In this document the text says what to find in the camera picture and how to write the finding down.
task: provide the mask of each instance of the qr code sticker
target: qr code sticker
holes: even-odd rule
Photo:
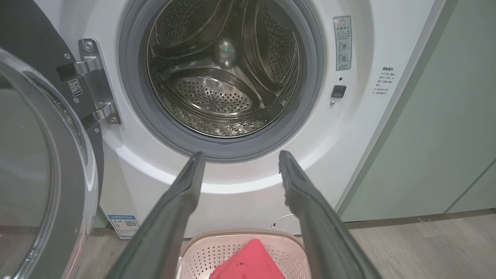
[[[81,85],[79,84],[79,80],[77,79],[69,81],[69,87],[74,97],[83,93],[83,89],[81,89]]]
[[[136,224],[136,221],[124,221],[126,226],[128,227],[137,227],[138,225]]]

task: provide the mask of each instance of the printed instructions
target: printed instructions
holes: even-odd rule
[[[395,84],[396,74],[394,73],[394,68],[382,67],[372,94],[386,95],[394,90]]]

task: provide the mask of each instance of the blue label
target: blue label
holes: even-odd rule
[[[121,238],[132,238],[139,230],[133,215],[107,215],[110,223]]]

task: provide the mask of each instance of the washing machine door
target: washing machine door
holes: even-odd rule
[[[0,278],[70,278],[96,213],[91,141],[59,91],[0,48]]]

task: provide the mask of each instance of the hinge screw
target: hinge screw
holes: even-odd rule
[[[83,44],[84,50],[87,52],[92,52],[93,51],[93,43],[91,41],[86,41]]]

